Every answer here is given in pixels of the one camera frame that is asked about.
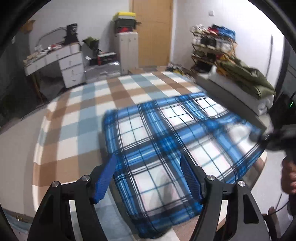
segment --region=human hand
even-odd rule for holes
[[[287,194],[296,194],[296,165],[285,157],[282,166],[281,188]]]

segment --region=folded quilt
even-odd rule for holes
[[[107,150],[117,156],[115,185],[141,238],[157,238],[200,214],[180,168],[188,153],[206,174],[234,183],[263,150],[249,141],[260,130],[204,93],[109,110]]]

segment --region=white desk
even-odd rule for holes
[[[83,54],[78,43],[64,46],[32,62],[25,67],[25,74],[28,76],[55,61],[59,61],[66,88],[85,82]]]

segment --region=white wall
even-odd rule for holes
[[[30,51],[34,52],[42,35],[72,23],[78,24],[79,41],[88,36],[99,38],[100,50],[108,51],[113,33],[110,22],[119,11],[129,11],[129,0],[51,0],[31,18],[36,22],[29,35]]]
[[[237,57],[251,67],[266,74],[270,53],[270,39],[273,35],[273,54],[267,80],[276,85],[279,75],[284,37],[279,29],[248,0],[176,0],[176,26],[172,47],[172,62],[190,68],[193,61],[192,33],[190,27],[203,24],[205,27],[216,24],[236,32]],[[209,16],[214,10],[215,16]]]

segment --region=green blanket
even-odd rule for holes
[[[234,56],[223,55],[216,61],[217,72],[231,78],[243,91],[256,99],[275,95],[275,89],[264,75],[255,68],[250,68]]]

